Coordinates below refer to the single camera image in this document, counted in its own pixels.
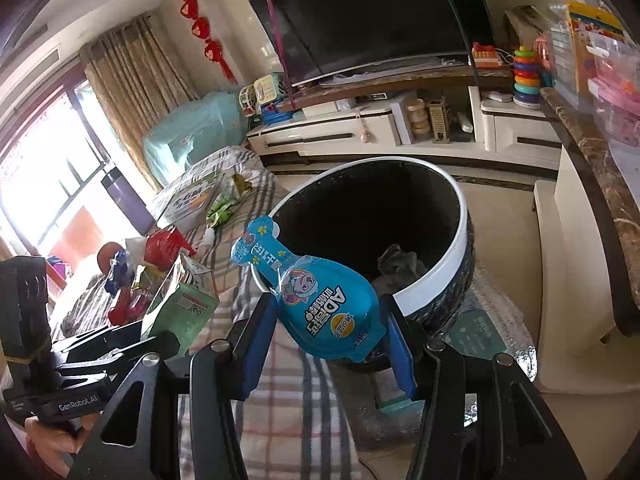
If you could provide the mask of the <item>person's left hand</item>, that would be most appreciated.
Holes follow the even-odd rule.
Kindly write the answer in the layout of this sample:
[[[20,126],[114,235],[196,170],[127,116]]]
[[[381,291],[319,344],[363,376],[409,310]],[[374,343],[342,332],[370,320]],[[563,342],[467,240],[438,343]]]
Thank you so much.
[[[27,441],[32,445],[43,465],[58,477],[66,478],[70,465],[64,454],[77,454],[100,418],[100,413],[82,416],[76,436],[55,426],[46,425],[36,416],[25,420]]]

